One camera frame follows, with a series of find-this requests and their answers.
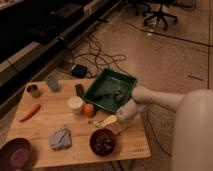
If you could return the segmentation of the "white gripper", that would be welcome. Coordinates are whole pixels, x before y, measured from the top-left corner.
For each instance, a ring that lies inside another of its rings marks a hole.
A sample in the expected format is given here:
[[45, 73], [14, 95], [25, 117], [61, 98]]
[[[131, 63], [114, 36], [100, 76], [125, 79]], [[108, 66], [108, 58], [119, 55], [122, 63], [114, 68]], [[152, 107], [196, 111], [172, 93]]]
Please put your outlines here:
[[113, 124], [117, 121], [117, 119], [120, 124], [128, 124], [143, 110], [143, 108], [143, 104], [138, 104], [133, 99], [130, 99], [125, 105], [121, 106], [116, 111], [116, 115], [110, 115], [103, 120], [101, 122], [101, 126], [106, 127]]

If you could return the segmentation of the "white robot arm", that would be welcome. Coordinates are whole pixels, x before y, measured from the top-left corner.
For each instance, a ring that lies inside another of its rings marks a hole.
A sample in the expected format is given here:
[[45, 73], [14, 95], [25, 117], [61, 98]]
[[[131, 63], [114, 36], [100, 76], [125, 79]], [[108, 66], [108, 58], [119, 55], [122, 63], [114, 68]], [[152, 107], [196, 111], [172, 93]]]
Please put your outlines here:
[[175, 113], [171, 171], [213, 171], [213, 90], [178, 94], [137, 86], [131, 99], [101, 126], [127, 124], [149, 104]]

